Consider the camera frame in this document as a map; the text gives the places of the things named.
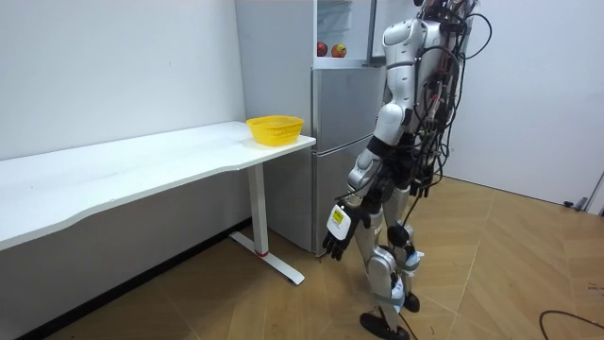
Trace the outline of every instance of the apple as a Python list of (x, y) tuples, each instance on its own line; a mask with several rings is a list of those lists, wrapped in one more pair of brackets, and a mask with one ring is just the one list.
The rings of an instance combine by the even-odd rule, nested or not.
[(331, 47), (331, 56), (333, 58), (343, 58), (346, 55), (346, 45), (336, 43)]
[(324, 42), (317, 43), (317, 57), (324, 57), (327, 54), (327, 45)]

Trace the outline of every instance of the baseboard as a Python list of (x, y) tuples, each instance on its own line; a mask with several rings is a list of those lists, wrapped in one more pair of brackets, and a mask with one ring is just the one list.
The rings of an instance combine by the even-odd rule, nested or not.
[(148, 281), (151, 281), (160, 274), (163, 274), (166, 271), (174, 268), (175, 266), (182, 264), (183, 262), (189, 260), (191, 257), (199, 254), (200, 252), (208, 249), (209, 247), (216, 245), (220, 241), (226, 239), (230, 233), (234, 231), (240, 231), (243, 228), (251, 225), (252, 217), (246, 218), (244, 221), (210, 237), (208, 240), (196, 246), (192, 246), (191, 248), (181, 252), (175, 257), (168, 259), (163, 263), (160, 263), (154, 266), (153, 268), (142, 272), (134, 278), (109, 289), (107, 292), (101, 294), (98, 297), (94, 297), (93, 299), (82, 303), (81, 305), (75, 307), (73, 310), (46, 322), (45, 324), (39, 326), (33, 331), (27, 332), (26, 334), (18, 337), (17, 340), (43, 339), (51, 335), (52, 333), (64, 328), (65, 326), (77, 321), (79, 318), (88, 315), (94, 312), (95, 310), (103, 307), (104, 305), (112, 302), (113, 300), (119, 298), (125, 293), (143, 285)]

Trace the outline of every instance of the table top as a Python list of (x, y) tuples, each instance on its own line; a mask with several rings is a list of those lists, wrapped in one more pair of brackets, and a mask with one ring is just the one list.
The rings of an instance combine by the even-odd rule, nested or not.
[(0, 161), (0, 250), (113, 207), (315, 144), (265, 146), (227, 122)]

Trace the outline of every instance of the robot leg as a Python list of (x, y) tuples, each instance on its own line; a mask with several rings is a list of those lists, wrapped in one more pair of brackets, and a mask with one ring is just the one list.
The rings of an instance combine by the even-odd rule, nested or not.
[(396, 273), (396, 260), (390, 249), (378, 245), (383, 213), (371, 214), (371, 227), (359, 227), (355, 239), (365, 263), (371, 293), (381, 317), (361, 315), (361, 324), (373, 335), (387, 340), (409, 340), (407, 331), (398, 326), (398, 313), (404, 303), (402, 281)]
[(390, 200), (384, 203), (384, 217), (388, 227), (388, 246), (396, 257), (397, 272), (403, 278), (405, 308), (419, 312), (419, 298), (411, 292), (411, 277), (419, 266), (419, 254), (413, 245), (413, 228), (403, 226), (402, 215), (407, 207), (409, 190), (395, 188)]

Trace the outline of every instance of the white table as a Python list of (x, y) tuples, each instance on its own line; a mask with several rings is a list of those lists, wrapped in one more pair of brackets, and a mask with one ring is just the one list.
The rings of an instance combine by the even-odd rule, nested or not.
[(299, 284), (268, 251), (262, 163), (315, 144), (257, 144), (245, 123), (228, 122), (0, 161), (0, 250), (63, 230), (128, 202), (221, 172), (248, 168), (254, 241), (230, 236)]

